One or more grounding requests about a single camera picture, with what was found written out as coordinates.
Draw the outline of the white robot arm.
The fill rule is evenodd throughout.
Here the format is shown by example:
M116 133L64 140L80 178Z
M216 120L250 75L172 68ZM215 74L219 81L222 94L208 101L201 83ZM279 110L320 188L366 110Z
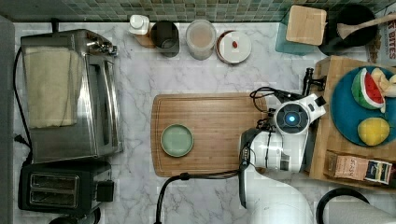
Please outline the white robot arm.
M308 129L326 114L326 101L314 93L281 104L272 131L249 129L240 136L239 199L250 224L313 224L305 196L296 188L258 172L298 173L303 164Z

